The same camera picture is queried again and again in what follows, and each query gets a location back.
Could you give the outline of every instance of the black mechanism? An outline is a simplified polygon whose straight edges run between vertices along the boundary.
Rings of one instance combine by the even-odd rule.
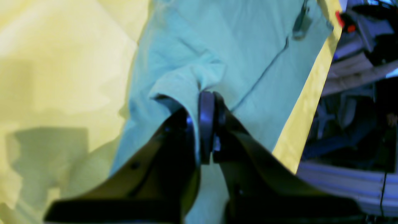
[[[199,98],[201,164],[210,154],[228,187],[227,223],[361,223],[355,201],[321,192],[290,173],[231,114],[218,93]],[[168,118],[130,160],[92,191],[52,204],[46,223],[183,223],[199,187],[193,123]]]

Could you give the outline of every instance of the yellow fabric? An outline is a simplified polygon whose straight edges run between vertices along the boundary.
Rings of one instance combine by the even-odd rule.
[[[149,3],[0,0],[0,223],[41,223],[52,200],[108,176]],[[338,1],[320,4],[335,31],[273,152],[293,172],[341,33]]]

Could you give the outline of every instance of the light blue fabric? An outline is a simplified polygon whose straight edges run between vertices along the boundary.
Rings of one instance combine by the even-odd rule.
[[[292,40],[302,3],[154,0],[133,71],[131,118],[111,174],[181,105],[193,118],[198,139],[197,104],[203,90],[220,92],[248,131],[272,151],[331,32],[316,0],[310,0],[307,37]],[[219,166],[202,166],[201,189],[186,222],[218,223],[227,200]]]

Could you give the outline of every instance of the yellow sheet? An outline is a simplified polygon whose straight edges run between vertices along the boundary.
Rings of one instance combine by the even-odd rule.
[[[273,152],[293,172],[341,33],[338,1],[320,4],[335,30]],[[41,223],[52,200],[108,176],[149,9],[149,0],[0,0],[0,223]]]

